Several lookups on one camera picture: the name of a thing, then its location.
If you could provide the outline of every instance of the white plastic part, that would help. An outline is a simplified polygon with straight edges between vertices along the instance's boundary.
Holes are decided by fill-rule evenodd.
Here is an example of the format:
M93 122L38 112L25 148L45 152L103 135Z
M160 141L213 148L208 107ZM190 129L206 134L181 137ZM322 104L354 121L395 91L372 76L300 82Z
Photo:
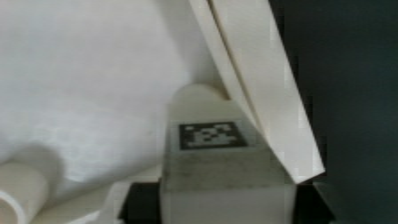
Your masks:
M258 127L295 183L300 183L325 169L268 1L190 0L190 3L226 88L233 89L226 77L242 81ZM221 69L228 64L226 52L235 72Z
M201 95L181 101L190 88ZM235 101L205 100L212 90L197 88L178 92L169 109L162 221L288 224L293 180Z
M48 181L23 164L0 166L0 223L29 224L48 199Z
M226 100L226 96L221 91L205 84L187 85L173 98L173 103L190 104L192 101L221 101Z

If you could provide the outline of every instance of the white fabric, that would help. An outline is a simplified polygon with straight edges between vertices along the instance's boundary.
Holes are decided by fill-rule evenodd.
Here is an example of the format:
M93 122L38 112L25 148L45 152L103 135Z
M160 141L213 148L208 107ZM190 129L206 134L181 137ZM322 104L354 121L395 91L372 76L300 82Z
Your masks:
M0 0L0 132L59 160L50 203L158 163L196 82L222 85L185 0Z
M162 165L144 170L137 175L119 180L123 182L157 182L162 174ZM105 185L93 192L71 199L54 208L43 210L32 224L85 224L98 219L105 206L109 191L114 184Z

